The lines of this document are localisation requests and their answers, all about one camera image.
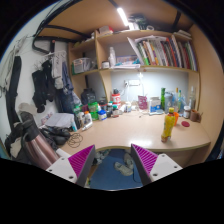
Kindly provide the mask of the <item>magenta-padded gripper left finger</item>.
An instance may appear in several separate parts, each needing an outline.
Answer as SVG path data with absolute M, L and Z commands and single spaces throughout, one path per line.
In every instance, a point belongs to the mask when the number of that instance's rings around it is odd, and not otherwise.
M 62 149 L 57 149 L 56 153 L 59 159 L 47 171 L 84 187 L 95 157 L 95 146 L 88 146 L 73 155 Z

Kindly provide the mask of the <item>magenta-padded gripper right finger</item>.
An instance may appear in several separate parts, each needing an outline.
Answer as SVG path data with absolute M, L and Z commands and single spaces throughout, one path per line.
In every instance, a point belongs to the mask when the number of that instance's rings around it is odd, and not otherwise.
M 131 156 L 135 161 L 141 182 L 147 185 L 182 169 L 168 155 L 155 154 L 138 145 L 131 145 Z

